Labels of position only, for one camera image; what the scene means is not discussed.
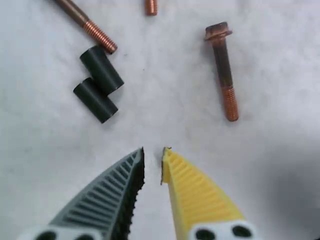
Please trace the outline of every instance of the threaded end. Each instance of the threaded end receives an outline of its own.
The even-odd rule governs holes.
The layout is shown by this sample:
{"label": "threaded end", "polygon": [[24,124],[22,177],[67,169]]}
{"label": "threaded end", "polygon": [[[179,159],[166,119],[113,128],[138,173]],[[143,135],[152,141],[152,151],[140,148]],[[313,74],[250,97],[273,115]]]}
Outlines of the threaded end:
{"label": "threaded end", "polygon": [[145,0],[145,14],[148,16],[155,16],[158,13],[157,0]]}
{"label": "threaded end", "polygon": [[117,50],[117,45],[94,22],[87,21],[83,29],[101,43],[108,53],[113,54]]}
{"label": "threaded end", "polygon": [[230,122],[237,121],[239,118],[239,113],[234,87],[222,87],[221,90],[223,95],[226,118]]}

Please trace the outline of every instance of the white cloth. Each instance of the white cloth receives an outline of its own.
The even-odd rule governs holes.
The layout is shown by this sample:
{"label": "white cloth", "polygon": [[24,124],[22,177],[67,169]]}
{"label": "white cloth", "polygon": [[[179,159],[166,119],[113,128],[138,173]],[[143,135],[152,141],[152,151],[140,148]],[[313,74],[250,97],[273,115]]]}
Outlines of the white cloth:
{"label": "white cloth", "polygon": [[[317,0],[75,0],[117,44],[125,84],[101,125],[73,94],[94,42],[53,1],[0,7],[0,232],[48,223],[87,183],[145,149],[131,240],[174,239],[159,155],[207,173],[264,239],[320,236],[320,3]],[[205,28],[227,21],[240,118],[223,112]]]}

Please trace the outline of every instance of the black rubber spacer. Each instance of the black rubber spacer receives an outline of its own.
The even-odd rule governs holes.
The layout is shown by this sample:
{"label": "black rubber spacer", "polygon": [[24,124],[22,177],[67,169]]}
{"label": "black rubber spacer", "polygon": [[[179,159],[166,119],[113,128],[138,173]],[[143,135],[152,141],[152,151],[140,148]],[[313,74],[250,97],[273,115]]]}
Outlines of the black rubber spacer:
{"label": "black rubber spacer", "polygon": [[101,46],[96,45],[89,48],[80,56],[80,59],[92,75],[94,82],[106,95],[124,84]]}
{"label": "black rubber spacer", "polygon": [[73,92],[102,124],[118,111],[114,103],[96,86],[90,77],[76,86]]}

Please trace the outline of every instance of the copper-coated bolt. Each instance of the copper-coated bolt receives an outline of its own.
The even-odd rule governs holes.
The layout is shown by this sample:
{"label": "copper-coated bolt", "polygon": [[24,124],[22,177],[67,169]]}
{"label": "copper-coated bolt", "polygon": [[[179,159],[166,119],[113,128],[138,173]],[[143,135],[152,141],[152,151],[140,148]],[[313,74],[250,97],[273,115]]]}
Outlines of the copper-coated bolt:
{"label": "copper-coated bolt", "polygon": [[71,0],[54,0],[93,39],[101,43],[112,54],[117,45]]}
{"label": "copper-coated bolt", "polygon": [[232,34],[232,31],[229,30],[228,24],[224,21],[208,26],[205,29],[204,40],[212,43],[226,118],[234,122],[238,120],[239,114],[226,44],[226,36],[230,34]]}
{"label": "copper-coated bolt", "polygon": [[145,14],[148,16],[155,16],[158,13],[157,0],[144,0]]}

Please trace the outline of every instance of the bolt head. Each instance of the bolt head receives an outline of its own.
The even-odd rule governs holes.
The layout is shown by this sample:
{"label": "bolt head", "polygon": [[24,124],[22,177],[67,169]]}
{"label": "bolt head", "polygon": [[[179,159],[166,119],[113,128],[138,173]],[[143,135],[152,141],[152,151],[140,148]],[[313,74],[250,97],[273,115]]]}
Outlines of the bolt head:
{"label": "bolt head", "polygon": [[231,35],[232,31],[229,30],[228,23],[226,21],[220,22],[215,25],[208,26],[205,29],[205,41],[214,41],[223,39],[228,35]]}

